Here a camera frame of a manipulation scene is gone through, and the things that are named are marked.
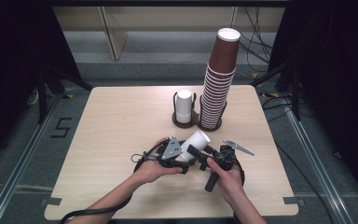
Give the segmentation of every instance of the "forearm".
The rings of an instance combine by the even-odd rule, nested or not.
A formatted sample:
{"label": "forearm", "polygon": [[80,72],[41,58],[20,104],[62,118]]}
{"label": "forearm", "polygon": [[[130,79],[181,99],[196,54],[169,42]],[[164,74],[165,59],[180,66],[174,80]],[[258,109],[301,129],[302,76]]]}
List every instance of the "forearm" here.
{"label": "forearm", "polygon": [[228,204],[231,206],[241,224],[267,223],[266,220],[260,216],[244,191],[239,195],[231,197],[228,200]]}
{"label": "forearm", "polygon": [[[130,175],[124,182],[115,187],[112,191],[103,196],[99,201],[92,204],[88,209],[100,209],[100,208],[108,208],[119,205],[126,201],[139,187],[141,187],[145,182],[141,181],[137,175]],[[92,215],[92,216],[81,216],[74,217],[69,221],[69,223],[73,224],[81,224],[81,223],[103,223],[106,224],[115,212],[100,214],[100,215]]]}

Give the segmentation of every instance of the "fingers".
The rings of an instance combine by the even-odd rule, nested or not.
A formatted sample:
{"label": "fingers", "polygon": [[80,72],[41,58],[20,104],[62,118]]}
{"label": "fingers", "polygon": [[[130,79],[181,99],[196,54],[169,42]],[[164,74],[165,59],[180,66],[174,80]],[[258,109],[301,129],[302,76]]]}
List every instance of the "fingers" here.
{"label": "fingers", "polygon": [[173,167],[173,168],[165,168],[164,174],[165,175],[177,175],[183,172],[183,169],[180,167]]}
{"label": "fingers", "polygon": [[232,165],[231,170],[240,170],[240,167],[237,164]]}
{"label": "fingers", "polygon": [[157,160],[158,153],[156,152],[156,149],[153,150],[153,152],[150,153],[149,156],[147,156],[147,159],[148,159],[148,160],[152,160],[152,161],[156,161],[156,160]]}
{"label": "fingers", "polygon": [[168,139],[170,139],[170,138],[169,138],[169,137],[163,137],[163,138],[159,139],[159,140],[156,142],[155,146],[161,144],[163,141],[168,140]]}
{"label": "fingers", "polygon": [[219,175],[224,172],[224,170],[212,158],[208,158],[206,161],[208,162],[208,165],[211,167],[212,171],[217,172]]}

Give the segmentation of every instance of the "person's left hand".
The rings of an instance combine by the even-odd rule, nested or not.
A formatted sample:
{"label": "person's left hand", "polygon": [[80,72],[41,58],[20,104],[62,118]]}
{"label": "person's left hand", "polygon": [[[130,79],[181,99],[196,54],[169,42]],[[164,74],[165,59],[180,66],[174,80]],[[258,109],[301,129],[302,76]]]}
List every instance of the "person's left hand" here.
{"label": "person's left hand", "polygon": [[[155,145],[159,145],[161,142],[169,139],[168,137],[162,138],[156,142]],[[149,160],[145,161],[139,169],[134,173],[137,175],[143,183],[152,183],[162,177],[163,175],[176,175],[182,173],[182,168],[173,167],[166,168],[162,167],[158,161],[156,161],[156,157],[153,155],[149,155],[147,157]]]}

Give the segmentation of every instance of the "black cable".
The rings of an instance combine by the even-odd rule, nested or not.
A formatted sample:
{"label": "black cable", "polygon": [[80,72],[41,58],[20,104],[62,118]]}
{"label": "black cable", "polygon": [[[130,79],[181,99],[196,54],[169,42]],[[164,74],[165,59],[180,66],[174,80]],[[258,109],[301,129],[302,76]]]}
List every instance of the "black cable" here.
{"label": "black cable", "polygon": [[[247,49],[249,49],[249,48],[251,47],[251,43],[252,43],[252,41],[249,42],[249,45],[248,45]],[[253,68],[253,67],[251,66],[251,64],[249,63],[249,50],[246,50],[246,62],[248,63],[249,67],[251,67],[251,68],[252,68],[253,70],[255,70],[256,72],[267,72],[267,71],[258,70],[258,69]]]}
{"label": "black cable", "polygon": [[273,119],[268,119],[267,121],[272,121],[272,120],[275,120],[275,119],[279,119],[279,118],[283,117],[285,114],[287,114],[289,111],[290,111],[290,110],[287,110],[286,112],[284,112],[284,113],[281,114],[280,116],[275,117],[275,118],[273,118]]}
{"label": "black cable", "polygon": [[325,209],[325,211],[326,211],[326,213],[328,215],[328,218],[330,219],[330,223],[334,224],[334,220],[333,220],[333,217],[331,216],[330,210],[328,209],[327,204],[324,202],[324,199],[319,194],[318,190],[316,190],[316,188],[312,185],[312,183],[307,178],[307,176],[304,174],[304,172],[299,168],[299,166],[297,165],[295,160],[293,160],[293,158],[290,157],[285,150],[283,150],[283,148],[278,144],[278,142],[275,139],[274,139],[274,142],[277,145],[278,149],[287,157],[287,159],[289,159],[289,161],[297,168],[297,170],[300,172],[300,174],[304,177],[304,179],[310,185],[310,187],[312,188],[313,192],[316,194],[316,196],[319,198],[319,200],[321,201],[322,205],[324,206],[324,209]]}
{"label": "black cable", "polygon": [[[144,152],[144,154],[138,154],[138,153],[133,154],[133,155],[131,156],[131,161],[132,161],[132,162],[138,162],[139,160],[138,160],[138,161],[135,161],[135,160],[133,159],[133,157],[134,157],[134,156],[143,157],[143,156],[145,155],[145,153],[146,153],[146,152]],[[158,161],[157,159],[147,159],[147,160],[148,160],[148,161]]]}
{"label": "black cable", "polygon": [[[160,144],[155,145],[152,148],[150,148],[150,150],[148,152],[144,152],[143,155],[134,154],[134,155],[140,155],[140,156],[142,156],[142,158],[140,160],[138,160],[138,163],[136,164],[133,172],[135,173],[144,161],[149,160],[147,157],[153,152],[154,149],[156,149],[157,147],[160,147],[164,144],[167,144],[167,143],[168,143],[168,141],[165,140],[165,141],[161,142]],[[100,209],[84,209],[84,210],[77,210],[77,211],[70,212],[70,213],[66,214],[61,219],[60,224],[64,224],[70,217],[91,216],[91,215],[100,215],[100,214],[116,212],[117,210],[126,206],[130,202],[131,197],[132,197],[132,195],[129,198],[127,198],[124,202],[122,202],[116,206],[113,206],[113,207],[100,208]]]}
{"label": "black cable", "polygon": [[256,52],[252,51],[251,49],[248,49],[248,47],[246,47],[244,44],[242,44],[240,42],[240,45],[248,52],[250,52],[251,54],[253,54],[256,58],[260,59],[261,61],[263,61],[264,63],[269,63],[269,61],[267,61],[265,58],[261,57],[260,55],[258,55]]}
{"label": "black cable", "polygon": [[248,40],[248,41],[252,41],[253,44],[264,45],[266,48],[272,49],[272,46],[270,46],[270,45],[268,45],[268,44],[266,44],[266,43],[264,43],[264,42],[259,43],[259,42],[256,42],[256,41],[254,41],[254,40],[251,40],[251,39],[249,39],[248,37],[246,37],[243,33],[241,33],[241,36],[242,36],[243,38],[245,38],[246,40]]}
{"label": "black cable", "polygon": [[267,99],[266,102],[264,102],[261,107],[264,109],[264,106],[271,100],[274,100],[274,99],[282,99],[282,98],[291,98],[291,96],[278,96],[278,97],[271,97],[269,99]]}
{"label": "black cable", "polygon": [[244,9],[245,9],[246,15],[248,16],[249,21],[251,22],[252,27],[253,27],[253,29],[254,29],[254,32],[253,32],[252,37],[251,37],[251,42],[249,43],[249,48],[250,48],[250,44],[251,44],[252,42],[254,42],[254,41],[253,41],[253,37],[256,36],[257,39],[260,41],[262,50],[263,50],[263,52],[265,53],[265,55],[266,55],[266,57],[267,57],[267,61],[269,61],[270,53],[269,53],[269,51],[268,51],[267,48],[266,48],[266,44],[264,43],[263,39],[261,38],[260,25],[259,25],[259,23],[258,23],[258,15],[259,15],[260,7],[256,7],[256,8],[255,8],[255,23],[254,23],[254,21],[252,20],[252,18],[251,18],[251,16],[250,16],[249,12],[248,12],[248,10],[247,10],[247,8],[245,7]]}
{"label": "black cable", "polygon": [[292,105],[292,103],[280,104],[280,105],[271,105],[271,106],[269,106],[269,107],[264,107],[263,110],[268,110],[268,109],[272,109],[272,108],[276,108],[276,107],[281,107],[281,106],[287,107],[287,106],[289,106],[289,105]]}

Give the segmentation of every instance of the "stack of paper cups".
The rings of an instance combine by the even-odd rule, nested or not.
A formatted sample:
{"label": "stack of paper cups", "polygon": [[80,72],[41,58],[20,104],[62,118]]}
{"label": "stack of paper cups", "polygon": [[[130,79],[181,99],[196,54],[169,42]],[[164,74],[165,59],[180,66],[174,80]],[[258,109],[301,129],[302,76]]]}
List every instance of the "stack of paper cups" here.
{"label": "stack of paper cups", "polygon": [[218,31],[206,69],[204,91],[201,96],[199,126],[216,129],[227,103],[227,95],[234,77],[241,34],[230,28]]}

